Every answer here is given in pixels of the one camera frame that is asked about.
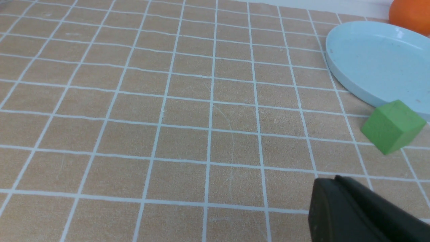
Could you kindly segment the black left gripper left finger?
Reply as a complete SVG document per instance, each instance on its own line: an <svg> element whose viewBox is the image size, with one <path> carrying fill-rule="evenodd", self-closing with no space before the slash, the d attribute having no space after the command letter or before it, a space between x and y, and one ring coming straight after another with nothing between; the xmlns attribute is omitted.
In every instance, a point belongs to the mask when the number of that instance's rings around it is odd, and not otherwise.
<svg viewBox="0 0 430 242"><path fill-rule="evenodd" d="M313 242L391 242L335 178L316 178L308 215Z"/></svg>

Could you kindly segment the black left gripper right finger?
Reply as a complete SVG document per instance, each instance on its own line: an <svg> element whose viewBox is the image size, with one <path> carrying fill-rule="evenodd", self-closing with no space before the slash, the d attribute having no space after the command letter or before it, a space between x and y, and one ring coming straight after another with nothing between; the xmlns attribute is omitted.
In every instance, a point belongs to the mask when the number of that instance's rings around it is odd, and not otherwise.
<svg viewBox="0 0 430 242"><path fill-rule="evenodd" d="M392 242L428 242L429 224L387 201L350 177L335 176L370 222Z"/></svg>

